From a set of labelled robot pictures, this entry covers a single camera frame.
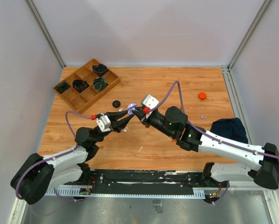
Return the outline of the purple earbud charging case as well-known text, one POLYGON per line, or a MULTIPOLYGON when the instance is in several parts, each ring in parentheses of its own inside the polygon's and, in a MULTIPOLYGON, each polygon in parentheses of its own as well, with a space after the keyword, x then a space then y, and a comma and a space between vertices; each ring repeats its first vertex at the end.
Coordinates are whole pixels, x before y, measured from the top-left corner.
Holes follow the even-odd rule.
POLYGON ((127 113, 129 115, 133 115, 133 111, 136 110, 137 105, 135 103, 131 103, 127 107, 127 113))

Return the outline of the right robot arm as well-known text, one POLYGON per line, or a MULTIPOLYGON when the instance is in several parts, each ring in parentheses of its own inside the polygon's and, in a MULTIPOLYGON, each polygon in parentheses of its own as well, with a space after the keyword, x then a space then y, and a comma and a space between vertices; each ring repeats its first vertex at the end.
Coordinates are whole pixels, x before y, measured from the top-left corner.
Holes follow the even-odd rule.
POLYGON ((279 188, 279 152, 272 143, 255 146, 230 140, 189 124, 188 116, 172 106, 161 114, 148 107, 137 107, 133 114, 146 127, 154 127, 186 150, 216 154, 236 161, 235 164, 207 163, 202 174, 204 185, 211 187, 224 181, 253 181, 258 186, 279 188))

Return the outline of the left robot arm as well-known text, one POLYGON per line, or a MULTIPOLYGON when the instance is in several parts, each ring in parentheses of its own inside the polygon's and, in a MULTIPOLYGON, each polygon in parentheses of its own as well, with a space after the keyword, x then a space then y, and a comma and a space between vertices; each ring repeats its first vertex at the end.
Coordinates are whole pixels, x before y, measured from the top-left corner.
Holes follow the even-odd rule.
POLYGON ((90 180, 86 162, 98 152, 97 143, 112 132, 120 133, 133 117, 127 110, 92 115, 89 118, 96 122, 96 127, 78 128, 73 133, 75 146, 52 155, 31 154, 10 182, 16 197, 32 205, 48 190, 64 183, 86 184, 90 180))

